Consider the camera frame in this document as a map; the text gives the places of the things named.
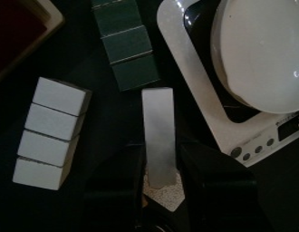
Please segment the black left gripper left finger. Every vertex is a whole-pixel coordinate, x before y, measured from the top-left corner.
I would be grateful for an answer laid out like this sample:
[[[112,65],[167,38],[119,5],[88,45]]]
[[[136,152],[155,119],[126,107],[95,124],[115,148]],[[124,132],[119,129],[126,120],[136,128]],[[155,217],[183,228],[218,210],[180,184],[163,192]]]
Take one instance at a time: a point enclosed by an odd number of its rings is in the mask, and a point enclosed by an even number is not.
[[[146,149],[128,145],[87,181],[80,232],[136,232],[143,211]]]

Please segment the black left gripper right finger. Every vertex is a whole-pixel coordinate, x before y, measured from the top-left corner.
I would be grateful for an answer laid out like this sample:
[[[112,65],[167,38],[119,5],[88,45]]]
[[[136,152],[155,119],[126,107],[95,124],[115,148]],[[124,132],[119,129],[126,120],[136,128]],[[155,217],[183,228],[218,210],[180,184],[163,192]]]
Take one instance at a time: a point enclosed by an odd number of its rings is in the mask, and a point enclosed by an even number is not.
[[[179,159],[191,232],[275,232],[252,172],[200,143],[182,144]]]

